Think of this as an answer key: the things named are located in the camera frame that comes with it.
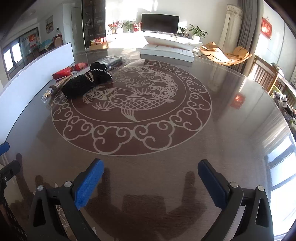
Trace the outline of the red foil packet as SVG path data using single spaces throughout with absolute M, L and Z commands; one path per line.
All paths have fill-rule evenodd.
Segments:
M 72 72 L 74 72 L 74 71 L 80 71 L 80 70 L 86 68 L 87 66 L 88 66 L 88 64 L 85 62 L 77 63 L 74 66 L 64 68 L 64 69 L 52 74 L 52 77 L 55 80 L 58 80 L 60 78 L 67 77 L 67 76 L 71 75 Z

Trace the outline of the white TV cabinet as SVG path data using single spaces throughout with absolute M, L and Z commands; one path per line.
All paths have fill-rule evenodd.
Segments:
M 161 33 L 144 33 L 144 37 L 149 44 L 157 46 L 167 46 L 172 48 L 179 48 L 192 51 L 194 48 L 203 45 L 200 41 L 194 41 L 192 39 L 171 36 Z

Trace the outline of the clear plastic wrapped book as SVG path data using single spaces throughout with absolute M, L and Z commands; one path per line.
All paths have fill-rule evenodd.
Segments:
M 122 64 L 123 58 L 116 57 L 116 56 L 111 56 L 111 57 L 108 56 L 108 57 L 99 59 L 96 62 L 105 65 L 106 71 L 110 71 L 111 69 L 115 68 L 116 66 Z

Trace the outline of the red wall hanging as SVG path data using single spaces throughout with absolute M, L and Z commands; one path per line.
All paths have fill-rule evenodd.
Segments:
M 262 18 L 261 21 L 261 33 L 268 39 L 272 36 L 272 24 L 265 18 Z

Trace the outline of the green potted plant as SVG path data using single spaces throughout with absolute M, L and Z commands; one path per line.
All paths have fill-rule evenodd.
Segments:
M 192 39 L 194 41 L 200 41 L 202 38 L 204 38 L 206 35 L 208 35 L 208 33 L 204 30 L 201 29 L 199 26 L 194 26 L 192 24 L 190 24 L 190 28 L 189 28 L 189 32 L 192 35 Z

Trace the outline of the dark glass display cabinet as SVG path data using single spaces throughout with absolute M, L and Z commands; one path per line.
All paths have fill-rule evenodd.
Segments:
M 95 40 L 106 37 L 105 0 L 82 0 L 82 27 L 86 49 Z

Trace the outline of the wooden chair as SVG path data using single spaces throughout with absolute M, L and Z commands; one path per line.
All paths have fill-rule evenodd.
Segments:
M 278 78 L 276 69 L 259 56 L 255 56 L 251 73 L 253 74 L 253 80 L 270 94 Z

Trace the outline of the black flat television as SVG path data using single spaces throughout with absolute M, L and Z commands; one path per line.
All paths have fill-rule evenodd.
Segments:
M 142 14 L 142 30 L 176 34 L 179 16 L 163 14 Z

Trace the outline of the orange lounge chair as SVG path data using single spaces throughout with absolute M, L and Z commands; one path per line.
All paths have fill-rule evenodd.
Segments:
M 202 45 L 200 51 L 211 61 L 224 66 L 241 64 L 252 56 L 247 49 L 241 46 L 236 47 L 232 53 L 224 53 L 214 42 Z

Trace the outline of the black beaded fabric bundle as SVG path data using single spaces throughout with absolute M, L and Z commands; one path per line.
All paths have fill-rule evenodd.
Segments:
M 88 71 L 94 84 L 104 84 L 112 80 L 111 74 L 107 71 L 106 65 L 94 62 Z

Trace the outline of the white cardboard storage box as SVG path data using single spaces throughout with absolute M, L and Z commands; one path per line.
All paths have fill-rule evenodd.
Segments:
M 59 46 L 18 72 L 1 92 L 1 143 L 30 101 L 52 80 L 52 74 L 74 63 L 72 44 Z

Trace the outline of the white flat box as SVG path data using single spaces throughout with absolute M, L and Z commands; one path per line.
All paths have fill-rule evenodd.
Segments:
M 147 44 L 141 50 L 141 54 L 178 59 L 186 62 L 194 62 L 194 54 L 190 50 L 167 46 Z

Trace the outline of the grey curtain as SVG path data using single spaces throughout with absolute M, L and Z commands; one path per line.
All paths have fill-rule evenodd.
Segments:
M 238 1 L 238 3 L 243 10 L 243 17 L 237 46 L 240 46 L 251 53 L 252 41 L 257 24 L 258 1 L 243 0 Z

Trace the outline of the red flower arrangement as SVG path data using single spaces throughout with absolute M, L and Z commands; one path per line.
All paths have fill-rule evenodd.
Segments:
M 121 27 L 121 22 L 119 20 L 113 21 L 112 23 L 108 24 L 108 27 L 111 30 L 112 34 L 116 33 L 116 30 Z

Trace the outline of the framed wall painting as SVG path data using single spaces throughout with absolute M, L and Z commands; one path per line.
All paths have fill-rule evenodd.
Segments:
M 46 24 L 46 34 L 49 34 L 54 29 L 54 26 L 53 26 L 53 15 L 49 16 L 45 20 L 45 24 Z

